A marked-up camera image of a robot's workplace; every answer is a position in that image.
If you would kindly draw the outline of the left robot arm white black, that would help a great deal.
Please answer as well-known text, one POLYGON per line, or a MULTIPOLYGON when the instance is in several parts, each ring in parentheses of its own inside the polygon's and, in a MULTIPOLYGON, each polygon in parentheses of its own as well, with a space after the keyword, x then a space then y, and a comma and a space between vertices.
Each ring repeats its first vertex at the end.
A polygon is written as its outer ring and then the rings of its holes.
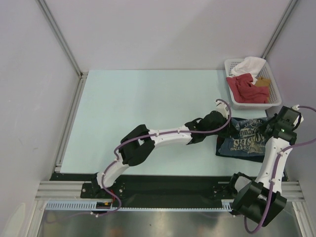
POLYGON ((97 197, 106 196, 119 176, 128 168, 142 164, 159 147, 197 144, 207 136, 228 138, 236 134, 233 119, 218 111, 212 111, 204 118, 197 118, 174 129, 152 130, 141 124, 128 133, 115 148, 114 161, 103 172, 94 175, 91 190, 97 197))

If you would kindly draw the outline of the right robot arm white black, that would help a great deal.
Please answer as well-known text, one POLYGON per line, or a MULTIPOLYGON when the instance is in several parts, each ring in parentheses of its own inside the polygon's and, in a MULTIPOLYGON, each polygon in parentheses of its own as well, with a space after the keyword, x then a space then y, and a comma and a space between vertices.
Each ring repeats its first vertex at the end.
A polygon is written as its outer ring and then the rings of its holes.
POLYGON ((239 172, 234 174, 228 185, 228 193, 234 198, 232 211, 243 215, 244 220, 252 220, 257 227, 267 226, 286 206, 282 196, 282 176, 285 164, 297 140, 295 130, 304 120, 299 106, 283 106, 259 127, 266 139, 265 156, 255 179, 239 172))

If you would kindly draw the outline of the blue-grey tank top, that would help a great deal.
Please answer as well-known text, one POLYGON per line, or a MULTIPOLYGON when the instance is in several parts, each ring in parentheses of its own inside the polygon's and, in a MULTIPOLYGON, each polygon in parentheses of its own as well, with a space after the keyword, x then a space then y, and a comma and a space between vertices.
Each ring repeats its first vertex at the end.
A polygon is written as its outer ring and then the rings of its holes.
POLYGON ((241 149, 250 153, 265 153, 266 139, 259 132, 259 127, 268 121, 268 118, 232 118, 238 135, 233 138, 233 149, 241 149))

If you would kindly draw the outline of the navy jersey tank top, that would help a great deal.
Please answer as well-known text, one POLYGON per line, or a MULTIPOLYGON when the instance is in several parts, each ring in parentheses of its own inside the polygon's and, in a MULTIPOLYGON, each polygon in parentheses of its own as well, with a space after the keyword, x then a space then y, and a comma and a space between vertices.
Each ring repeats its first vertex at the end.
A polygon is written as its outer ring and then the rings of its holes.
POLYGON ((263 162, 265 153, 250 153, 241 149, 233 149, 233 138, 217 137, 216 156, 226 158, 236 158, 253 162, 263 162))

